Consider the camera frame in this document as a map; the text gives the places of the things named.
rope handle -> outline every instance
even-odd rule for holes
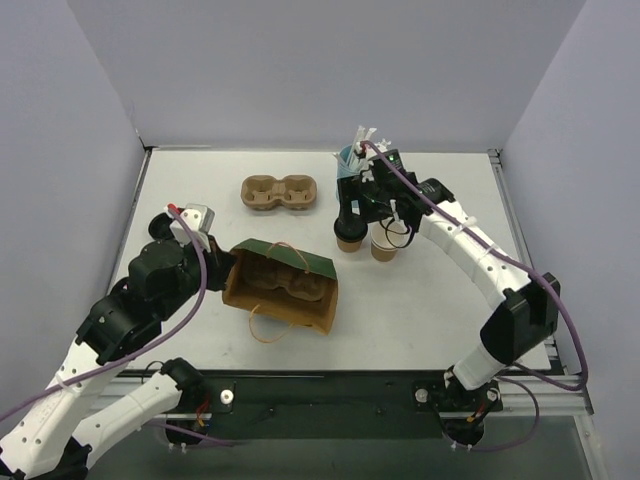
[[[264,256],[265,256],[265,257],[267,257],[267,258],[270,258],[270,257],[269,257],[269,253],[271,253],[271,250],[272,250],[275,246],[288,247],[288,248],[290,248],[291,250],[293,250],[294,252],[296,252],[296,253],[298,254],[298,256],[302,259],[302,261],[304,262],[304,264],[306,265],[306,267],[307,267],[307,268],[305,269],[304,273],[307,273],[307,274],[308,274],[308,273],[311,271],[311,267],[309,267],[309,262],[307,262],[307,259],[306,259],[306,258],[304,258],[304,255],[302,255],[302,254],[300,253],[300,251],[299,251],[297,248],[295,248],[295,247],[293,247],[293,246],[289,245],[287,242],[276,242],[276,243],[273,243],[273,244],[272,244],[272,245],[267,249],[267,252],[264,254]]]
[[[251,310],[251,313],[249,314],[249,331],[251,332],[251,336],[256,340],[258,340],[260,343],[275,343],[278,340],[280,340],[282,337],[284,337],[287,333],[289,333],[291,331],[291,328],[294,326],[293,323],[290,323],[287,329],[275,338],[271,338],[271,339],[262,338],[261,336],[257,335],[256,332],[253,330],[254,315],[258,310],[258,308],[260,308],[260,304],[257,304],[255,307],[253,307],[253,310]]]

gray floor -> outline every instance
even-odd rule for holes
[[[486,444],[528,431],[531,419],[495,419]],[[255,441],[233,449],[168,452],[143,429],[113,448],[90,480],[591,478],[571,418],[548,417],[528,444],[499,454],[452,452],[442,440]]]

brown cup carrier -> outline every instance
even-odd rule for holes
[[[240,196],[242,203],[254,210],[270,210],[277,205],[305,210],[315,203],[318,187],[308,175],[287,175],[281,180],[271,175],[252,175],[242,182]]]

cardboard box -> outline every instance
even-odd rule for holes
[[[283,243],[251,238],[236,245],[238,257],[222,293],[225,305],[331,331],[338,303],[338,277],[329,258]]]

table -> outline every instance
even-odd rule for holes
[[[402,153],[418,179],[436,177],[467,213],[508,254],[515,256],[507,216],[486,154]],[[282,178],[312,176],[318,200],[307,212],[282,207],[255,212],[240,200],[249,175]],[[199,369],[224,370],[442,370],[479,342],[490,310],[467,276],[438,247],[421,236],[387,264],[375,261],[369,241],[354,254],[341,252],[333,222],[336,161],[332,152],[211,151],[155,149],[140,179],[130,228],[114,280],[127,274],[129,261],[151,241],[147,226],[167,203],[208,205],[216,212],[211,233],[229,250],[246,238],[286,241],[296,248],[333,259],[339,299],[328,336],[302,328],[274,344],[249,333],[248,312],[223,305],[208,292],[193,321],[169,342],[130,363],[142,369],[152,360],[182,356]],[[191,308],[188,302],[163,326],[168,331]],[[259,318],[264,337],[286,328]],[[523,357],[525,365],[550,367],[544,345]]]

